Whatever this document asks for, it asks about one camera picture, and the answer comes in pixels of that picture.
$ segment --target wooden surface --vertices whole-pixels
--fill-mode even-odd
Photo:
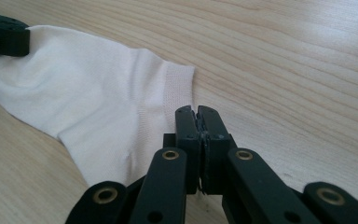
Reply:
[[[358,198],[358,1],[6,0],[0,14],[195,65],[195,105],[288,186]],[[61,143],[0,107],[0,223],[63,223],[86,189]],[[219,197],[187,197],[186,223],[226,222]]]

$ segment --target sock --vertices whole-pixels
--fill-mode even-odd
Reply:
[[[194,67],[70,29],[29,29],[29,55],[0,56],[0,105],[61,140],[89,185],[145,175],[174,111],[192,105]]]

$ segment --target black mechanical arm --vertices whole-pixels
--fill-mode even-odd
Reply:
[[[223,195],[229,223],[358,223],[358,201],[324,182],[287,187],[254,151],[237,147],[218,112],[176,110],[176,133],[164,134],[147,174],[125,187],[89,188],[66,223],[185,223],[186,195]]]

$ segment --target wooden table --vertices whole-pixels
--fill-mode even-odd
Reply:
[[[147,48],[195,65],[195,105],[302,191],[358,198],[358,1],[0,1],[0,14]],[[0,223],[63,223],[88,188],[64,146],[0,106]],[[226,223],[187,197],[186,223]]]

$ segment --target sock cuff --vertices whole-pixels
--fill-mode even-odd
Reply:
[[[195,68],[168,62],[164,87],[164,113],[175,130],[175,111],[184,105],[193,107],[192,82]]]

